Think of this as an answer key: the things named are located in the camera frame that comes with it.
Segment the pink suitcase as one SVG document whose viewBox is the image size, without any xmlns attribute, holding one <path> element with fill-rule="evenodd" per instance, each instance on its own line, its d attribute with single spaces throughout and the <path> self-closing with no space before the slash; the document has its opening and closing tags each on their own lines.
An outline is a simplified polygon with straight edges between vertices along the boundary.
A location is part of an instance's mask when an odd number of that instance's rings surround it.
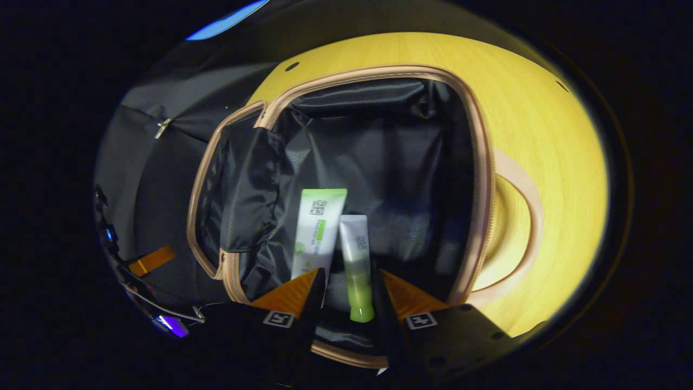
<svg viewBox="0 0 693 390">
<path fill-rule="evenodd" d="M 518 265 L 473 289 L 487 259 L 496 178 L 526 202 Z M 189 199 L 188 246 L 235 303 L 291 281 L 301 192 L 347 189 L 342 215 L 366 215 L 370 261 L 443 303 L 479 307 L 511 291 L 539 254 L 544 206 L 528 173 L 498 149 L 468 82 L 427 65 L 317 77 L 255 99 L 213 132 Z M 328 312 L 312 351 L 386 368 L 377 339 L 347 321 L 339 227 Z"/>
</svg>

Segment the small white green tube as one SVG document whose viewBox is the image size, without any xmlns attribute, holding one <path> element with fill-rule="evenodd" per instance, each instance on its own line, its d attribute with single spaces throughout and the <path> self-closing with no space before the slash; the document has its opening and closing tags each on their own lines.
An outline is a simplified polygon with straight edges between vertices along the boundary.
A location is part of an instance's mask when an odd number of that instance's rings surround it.
<svg viewBox="0 0 693 390">
<path fill-rule="evenodd" d="M 339 236 L 350 319 L 367 323 L 375 317 L 367 216 L 341 215 Z"/>
</svg>

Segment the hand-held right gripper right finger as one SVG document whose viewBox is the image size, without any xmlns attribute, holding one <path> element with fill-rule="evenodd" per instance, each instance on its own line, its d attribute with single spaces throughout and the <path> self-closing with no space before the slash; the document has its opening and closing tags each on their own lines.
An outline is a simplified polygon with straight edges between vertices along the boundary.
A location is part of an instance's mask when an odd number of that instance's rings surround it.
<svg viewBox="0 0 693 390">
<path fill-rule="evenodd" d="M 519 344 L 472 304 L 450 305 L 377 269 L 372 275 L 386 375 L 399 387 L 445 387 Z"/>
</svg>

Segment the large white green tube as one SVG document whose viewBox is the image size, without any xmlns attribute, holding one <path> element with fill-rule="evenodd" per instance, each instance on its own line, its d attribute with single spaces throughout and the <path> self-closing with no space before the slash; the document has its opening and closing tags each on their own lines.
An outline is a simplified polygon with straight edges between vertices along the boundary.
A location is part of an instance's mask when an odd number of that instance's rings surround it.
<svg viewBox="0 0 693 390">
<path fill-rule="evenodd" d="M 346 188 L 305 188 L 301 192 L 291 279 L 313 269 L 331 272 L 339 220 L 344 210 Z"/>
</svg>

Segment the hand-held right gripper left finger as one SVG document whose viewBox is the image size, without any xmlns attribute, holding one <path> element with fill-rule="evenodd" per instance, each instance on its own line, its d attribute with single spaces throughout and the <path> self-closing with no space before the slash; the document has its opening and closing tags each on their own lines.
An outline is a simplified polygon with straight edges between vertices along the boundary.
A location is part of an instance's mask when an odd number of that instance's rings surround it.
<svg viewBox="0 0 693 390">
<path fill-rule="evenodd" d="M 249 304 L 213 308 L 199 332 L 200 349 L 237 382 L 250 376 L 257 389 L 293 389 L 304 382 L 326 289 L 315 269 Z"/>
</svg>

